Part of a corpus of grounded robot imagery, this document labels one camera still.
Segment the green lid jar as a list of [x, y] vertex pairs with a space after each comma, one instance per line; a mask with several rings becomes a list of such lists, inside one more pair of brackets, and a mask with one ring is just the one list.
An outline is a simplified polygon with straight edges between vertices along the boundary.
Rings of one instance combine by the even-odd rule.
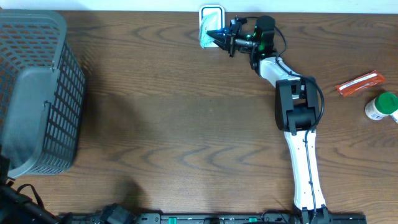
[[397, 96], [390, 92], [384, 92], [371, 100], [364, 108], [366, 116], [378, 121], [390, 116], [397, 111]]

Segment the mint Zappy wipes pack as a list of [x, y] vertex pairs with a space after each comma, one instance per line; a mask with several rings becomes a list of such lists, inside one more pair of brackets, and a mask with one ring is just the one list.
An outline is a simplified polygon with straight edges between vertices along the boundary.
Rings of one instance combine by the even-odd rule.
[[213, 38], [206, 34], [208, 30], [218, 30], [222, 28], [221, 16], [218, 12], [212, 12], [209, 14], [202, 15], [200, 22], [200, 33], [199, 41], [200, 46], [203, 49], [217, 47], [213, 43]]

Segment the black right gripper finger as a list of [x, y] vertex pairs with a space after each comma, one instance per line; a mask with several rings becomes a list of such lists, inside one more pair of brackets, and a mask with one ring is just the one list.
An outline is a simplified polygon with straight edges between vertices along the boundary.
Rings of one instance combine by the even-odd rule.
[[229, 27], [225, 27], [218, 30], [208, 30], [206, 32], [211, 38], [226, 38], [229, 33]]
[[222, 50], [229, 49], [229, 38], [227, 35], [211, 34], [211, 37], [213, 38], [213, 43], [216, 44], [219, 48], [221, 48]]

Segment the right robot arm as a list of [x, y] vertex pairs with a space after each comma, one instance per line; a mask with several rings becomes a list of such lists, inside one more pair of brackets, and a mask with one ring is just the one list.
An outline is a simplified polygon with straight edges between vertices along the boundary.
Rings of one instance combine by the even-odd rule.
[[249, 54], [253, 70], [275, 88], [275, 121], [289, 147], [294, 175], [294, 208], [288, 223], [331, 223], [318, 176], [315, 150], [316, 128], [323, 117], [325, 99], [313, 77], [294, 72], [274, 47], [280, 34], [271, 16], [255, 18], [254, 32], [242, 28], [247, 17], [235, 17], [229, 27], [206, 34], [221, 49], [234, 56]]

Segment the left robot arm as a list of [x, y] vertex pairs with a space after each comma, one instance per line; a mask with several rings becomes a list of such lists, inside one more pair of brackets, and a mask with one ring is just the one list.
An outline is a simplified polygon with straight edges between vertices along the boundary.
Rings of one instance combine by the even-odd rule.
[[61, 219], [13, 189], [8, 177], [9, 159], [1, 156], [1, 224], [59, 224]]

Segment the red Top chocolate bar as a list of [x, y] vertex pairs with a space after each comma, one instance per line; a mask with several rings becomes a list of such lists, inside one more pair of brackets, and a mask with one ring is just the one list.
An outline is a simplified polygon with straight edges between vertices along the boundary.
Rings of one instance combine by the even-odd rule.
[[346, 97], [358, 92], [359, 90], [369, 88], [385, 81], [386, 78], [384, 77], [384, 75], [379, 73], [377, 70], [374, 70], [353, 80], [336, 85], [335, 88], [340, 93], [340, 95]]

